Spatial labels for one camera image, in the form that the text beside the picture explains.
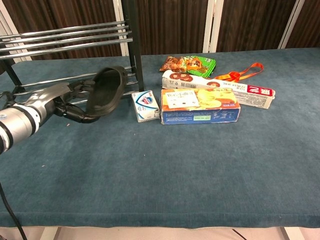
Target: wooden panel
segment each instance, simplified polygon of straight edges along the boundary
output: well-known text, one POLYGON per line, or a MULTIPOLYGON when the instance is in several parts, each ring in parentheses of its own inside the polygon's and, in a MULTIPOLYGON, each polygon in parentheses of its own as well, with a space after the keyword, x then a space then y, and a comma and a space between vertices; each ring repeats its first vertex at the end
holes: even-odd
POLYGON ((277 49, 295 0, 224 0, 217 52, 277 49))
POLYGON ((305 0, 286 48, 320 47, 320 1, 305 0))
MULTIPOLYGON (((114 22, 116 20, 112 0, 3 0, 3 3, 19 33, 114 22)), ((68 59, 120 55, 120 45, 116 44, 33 56, 32 59, 68 59)))
POLYGON ((201 53, 208 0, 137 0, 141 53, 201 53))

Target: orange strap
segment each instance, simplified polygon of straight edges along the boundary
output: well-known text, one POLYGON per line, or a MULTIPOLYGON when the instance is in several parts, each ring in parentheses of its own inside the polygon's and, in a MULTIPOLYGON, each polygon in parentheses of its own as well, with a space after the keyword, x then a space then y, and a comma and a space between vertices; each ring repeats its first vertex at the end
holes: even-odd
POLYGON ((264 65, 259 62, 255 62, 250 67, 248 67, 247 69, 245 69, 241 72, 231 71, 228 74, 216 76, 214 78, 218 79, 218 80, 225 80, 228 82, 236 82, 237 83, 242 79, 247 79, 247 78, 250 78, 254 75, 257 75, 257 74, 261 73, 263 70, 264 70, 264 65), (260 71, 241 76, 241 75, 245 74, 246 72, 248 72, 250 68, 260 68, 260 71))

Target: black cable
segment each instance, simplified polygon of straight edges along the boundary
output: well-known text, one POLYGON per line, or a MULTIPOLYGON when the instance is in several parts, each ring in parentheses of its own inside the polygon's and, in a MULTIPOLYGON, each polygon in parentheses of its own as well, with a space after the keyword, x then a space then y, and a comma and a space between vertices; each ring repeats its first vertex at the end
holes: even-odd
POLYGON ((26 237, 26 234, 25 234, 24 230, 23 230, 22 227, 21 227, 21 224, 20 224, 19 220, 16 218, 14 212, 12 211, 12 209, 11 209, 11 207, 10 207, 7 199, 6 199, 4 190, 3 190, 2 186, 1 186, 1 182, 0 182, 0 195, 1 195, 1 198, 2 198, 2 201, 3 201, 3 204, 4 204, 5 208, 6 208, 6 210, 7 210, 8 213, 10 214, 12 220, 14 221, 16 227, 18 228, 18 230, 19 230, 19 232, 20 232, 22 239, 23 239, 23 240, 28 240, 27 237, 26 237))
POLYGON ((242 237, 244 240, 247 240, 244 236, 242 236, 237 230, 232 228, 232 231, 234 231, 236 234, 238 234, 240 237, 242 237))

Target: biscuit box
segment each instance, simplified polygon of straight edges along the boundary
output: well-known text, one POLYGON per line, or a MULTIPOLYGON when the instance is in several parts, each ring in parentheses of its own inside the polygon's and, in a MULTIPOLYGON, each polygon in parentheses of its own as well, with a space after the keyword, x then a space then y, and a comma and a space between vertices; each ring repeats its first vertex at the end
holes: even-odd
POLYGON ((160 111, 151 90, 131 94, 138 123, 160 118, 160 111))
POLYGON ((165 71, 162 75, 162 87, 164 89, 230 88, 240 104, 263 109, 269 108, 276 95, 276 91, 271 88, 218 79, 205 79, 200 76, 171 70, 165 71))
POLYGON ((162 89, 160 112, 164 125, 231 123, 240 104, 231 88, 162 89))

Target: table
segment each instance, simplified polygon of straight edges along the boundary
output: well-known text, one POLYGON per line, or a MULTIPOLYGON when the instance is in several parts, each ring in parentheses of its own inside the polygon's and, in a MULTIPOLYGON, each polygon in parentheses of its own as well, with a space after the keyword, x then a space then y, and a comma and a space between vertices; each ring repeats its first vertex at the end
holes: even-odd
MULTIPOLYGON (((23 226, 320 227, 320 48, 199 54, 213 76, 275 89, 268 110, 241 106, 236 123, 138 123, 130 99, 91 124, 53 116, 0 156, 0 180, 23 226)), ((160 97, 165 55, 143 56, 145 89, 160 97)), ((127 66, 126 57, 35 60, 13 66, 37 82, 127 66)), ((13 84, 0 76, 1 91, 13 84)), ((0 226, 14 223, 0 204, 0 226)))

